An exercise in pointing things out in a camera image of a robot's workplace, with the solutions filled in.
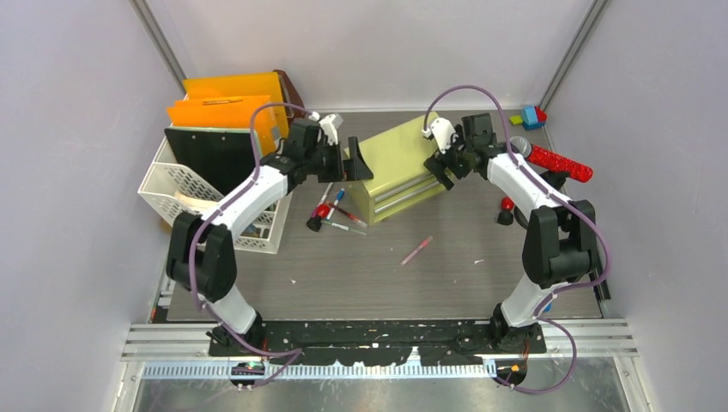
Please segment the green metal drawer cabinet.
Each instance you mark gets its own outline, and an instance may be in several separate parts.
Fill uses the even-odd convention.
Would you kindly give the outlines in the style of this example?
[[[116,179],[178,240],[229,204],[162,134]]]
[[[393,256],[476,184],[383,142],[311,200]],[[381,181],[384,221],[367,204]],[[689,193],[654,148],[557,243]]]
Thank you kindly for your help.
[[[424,166],[438,146],[422,137],[423,119],[421,115],[359,143],[373,178],[351,183],[346,192],[369,227],[446,190]]]

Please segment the pink highlighter pen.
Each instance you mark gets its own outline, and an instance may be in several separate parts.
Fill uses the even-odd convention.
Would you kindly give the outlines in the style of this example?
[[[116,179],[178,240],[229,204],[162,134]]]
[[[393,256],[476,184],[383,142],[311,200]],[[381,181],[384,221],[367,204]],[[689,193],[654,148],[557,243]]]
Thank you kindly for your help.
[[[402,266],[407,265],[418,253],[420,253],[433,240],[432,236],[424,239],[414,250],[412,250],[401,262]]]

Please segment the black clipboard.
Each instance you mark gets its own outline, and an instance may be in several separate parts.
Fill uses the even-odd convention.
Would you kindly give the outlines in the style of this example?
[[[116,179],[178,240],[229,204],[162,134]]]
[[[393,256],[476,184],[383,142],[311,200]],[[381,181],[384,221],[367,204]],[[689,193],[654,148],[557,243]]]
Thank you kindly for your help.
[[[260,153],[248,129],[170,126],[164,134],[176,161],[224,196],[247,180]]]

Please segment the Nineteen Eighty-Four dark book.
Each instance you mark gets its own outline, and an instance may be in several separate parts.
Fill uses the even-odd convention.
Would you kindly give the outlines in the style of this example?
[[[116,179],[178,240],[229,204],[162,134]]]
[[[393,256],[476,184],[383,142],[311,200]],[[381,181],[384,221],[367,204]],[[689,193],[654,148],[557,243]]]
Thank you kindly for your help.
[[[199,213],[202,213],[205,210],[213,208],[217,205],[217,201],[189,197],[180,191],[175,191],[173,197],[184,206],[186,206],[186,208]]]

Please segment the white plastic file rack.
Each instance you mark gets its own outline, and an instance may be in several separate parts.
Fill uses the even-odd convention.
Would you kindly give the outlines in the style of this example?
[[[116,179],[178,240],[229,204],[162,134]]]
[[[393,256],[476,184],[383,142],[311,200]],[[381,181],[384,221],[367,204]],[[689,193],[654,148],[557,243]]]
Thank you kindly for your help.
[[[189,197],[219,201],[222,194],[189,167],[179,164],[166,140],[158,148],[137,193],[168,225],[182,212],[195,212],[173,197],[180,191]],[[252,223],[256,233],[244,233],[234,242],[239,251],[276,254],[282,239],[291,197],[264,210]]]

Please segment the mint green clipboard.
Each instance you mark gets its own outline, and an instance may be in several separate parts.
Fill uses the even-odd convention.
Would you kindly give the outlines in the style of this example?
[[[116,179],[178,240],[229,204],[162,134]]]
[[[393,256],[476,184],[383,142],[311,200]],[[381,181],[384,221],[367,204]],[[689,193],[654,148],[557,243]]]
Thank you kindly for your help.
[[[176,126],[176,125],[170,125],[168,129],[172,130],[183,130],[183,131],[192,131],[192,132],[217,132],[217,133],[247,133],[250,134],[251,130],[247,128],[219,128],[219,127],[184,127],[184,126]],[[258,151],[259,156],[263,157],[263,149],[260,143],[259,135],[257,131],[252,132],[253,136],[253,142],[255,143],[255,147]]]

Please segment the thick orange binder folder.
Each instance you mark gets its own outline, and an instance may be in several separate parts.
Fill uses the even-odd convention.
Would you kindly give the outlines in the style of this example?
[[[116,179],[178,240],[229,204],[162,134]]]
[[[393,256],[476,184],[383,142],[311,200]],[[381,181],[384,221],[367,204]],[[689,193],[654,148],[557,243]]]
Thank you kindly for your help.
[[[255,109],[271,103],[269,95],[226,96],[177,100],[167,108],[173,125],[184,127],[250,128]],[[280,138],[275,109],[263,109],[255,118],[263,155],[274,151]]]

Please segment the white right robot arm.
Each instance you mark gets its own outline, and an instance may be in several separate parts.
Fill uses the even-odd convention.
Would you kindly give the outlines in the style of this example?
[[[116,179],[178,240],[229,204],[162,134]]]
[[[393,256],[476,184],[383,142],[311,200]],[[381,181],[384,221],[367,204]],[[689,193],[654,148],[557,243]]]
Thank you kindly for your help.
[[[537,333],[537,318],[564,288],[594,271],[598,262],[596,234],[588,227],[595,209],[561,194],[553,180],[568,172],[537,174],[528,164],[537,152],[522,136],[497,142],[489,114],[467,116],[454,125],[445,118],[425,119],[422,134],[437,149],[424,166],[447,189],[452,177],[478,173],[509,197],[525,219],[521,255],[524,275],[512,293],[493,310],[486,342],[512,352]]]

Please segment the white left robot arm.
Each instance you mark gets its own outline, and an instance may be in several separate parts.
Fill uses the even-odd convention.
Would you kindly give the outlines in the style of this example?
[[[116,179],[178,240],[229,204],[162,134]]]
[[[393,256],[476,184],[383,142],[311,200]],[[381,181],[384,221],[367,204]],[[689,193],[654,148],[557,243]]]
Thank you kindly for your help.
[[[349,138],[343,154],[337,114],[319,120],[297,118],[280,149],[263,157],[252,175],[218,204],[200,214],[180,213],[174,220],[167,252],[166,275],[200,299],[230,334],[243,355],[256,354],[264,341],[263,319],[236,285],[234,243],[269,206],[287,196],[310,176],[321,183],[373,178]]]

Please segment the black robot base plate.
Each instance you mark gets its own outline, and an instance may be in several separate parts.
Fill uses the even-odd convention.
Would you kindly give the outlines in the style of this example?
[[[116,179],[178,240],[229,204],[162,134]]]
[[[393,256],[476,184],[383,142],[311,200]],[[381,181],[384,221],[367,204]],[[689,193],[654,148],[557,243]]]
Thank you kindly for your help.
[[[248,339],[255,348],[276,354],[283,365],[292,353],[304,366],[400,366],[416,354],[425,366],[473,365],[479,355],[543,354],[539,325],[496,334],[480,320],[270,321]]]

